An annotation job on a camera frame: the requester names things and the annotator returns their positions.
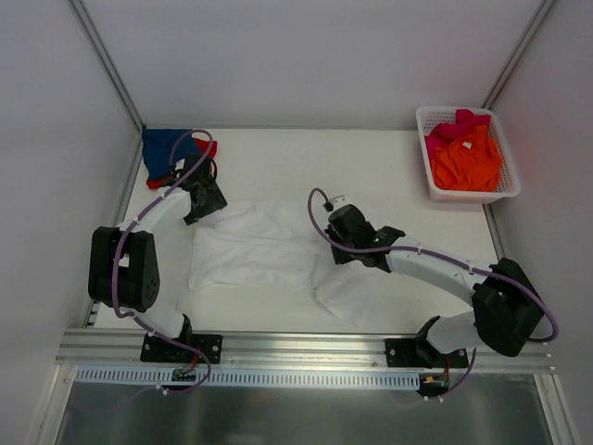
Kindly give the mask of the white t shirt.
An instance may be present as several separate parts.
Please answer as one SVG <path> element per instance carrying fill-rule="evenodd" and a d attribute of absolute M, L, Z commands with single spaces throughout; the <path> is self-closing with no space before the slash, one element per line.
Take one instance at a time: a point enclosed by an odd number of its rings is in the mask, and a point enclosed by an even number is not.
<path fill-rule="evenodd" d="M 335 264 L 304 202 L 239 200 L 198 222 L 188 286 L 306 289 L 335 317 L 360 324 L 388 299 L 388 281 L 388 275 L 357 261 Z"/>

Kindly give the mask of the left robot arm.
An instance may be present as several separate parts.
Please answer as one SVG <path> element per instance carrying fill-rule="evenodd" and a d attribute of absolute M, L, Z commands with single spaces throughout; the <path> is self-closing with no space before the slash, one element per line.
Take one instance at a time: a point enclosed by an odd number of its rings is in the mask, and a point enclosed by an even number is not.
<path fill-rule="evenodd" d="M 190 153 L 136 217 L 115 227 L 100 226 L 92 235 L 89 297 L 144 328 L 143 362 L 205 360 L 189 317 L 158 302 L 157 241 L 176 223 L 190 226 L 227 206 L 217 173 L 214 159 Z"/>

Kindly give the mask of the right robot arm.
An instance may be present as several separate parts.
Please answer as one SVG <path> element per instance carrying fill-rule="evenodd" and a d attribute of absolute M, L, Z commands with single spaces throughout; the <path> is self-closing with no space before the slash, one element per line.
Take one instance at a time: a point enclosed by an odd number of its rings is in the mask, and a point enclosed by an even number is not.
<path fill-rule="evenodd" d="M 457 351 L 487 346 L 516 357 L 545 316 L 543 304 L 512 260 L 472 264 L 423 248 L 403 231 L 374 228 L 352 204 L 326 203 L 334 262 L 358 261 L 367 268 L 398 273 L 439 288 L 462 300 L 470 310 L 459 315 L 430 318 L 414 336 L 404 358 L 425 368 L 442 366 Z"/>

